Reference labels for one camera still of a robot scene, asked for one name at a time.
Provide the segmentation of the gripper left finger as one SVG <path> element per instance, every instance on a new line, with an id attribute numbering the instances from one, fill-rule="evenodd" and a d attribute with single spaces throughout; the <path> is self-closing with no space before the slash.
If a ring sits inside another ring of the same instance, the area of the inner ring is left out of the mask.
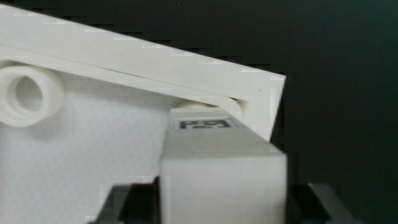
<path id="1" fill-rule="evenodd" d="M 116 185 L 88 224 L 160 224 L 160 183 Z"/>

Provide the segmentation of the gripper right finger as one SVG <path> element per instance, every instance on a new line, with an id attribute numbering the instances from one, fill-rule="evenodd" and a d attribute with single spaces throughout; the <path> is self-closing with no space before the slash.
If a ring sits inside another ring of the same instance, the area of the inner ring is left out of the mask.
<path id="1" fill-rule="evenodd" d="M 308 183 L 292 187 L 287 224 L 363 224 L 326 183 Z"/>

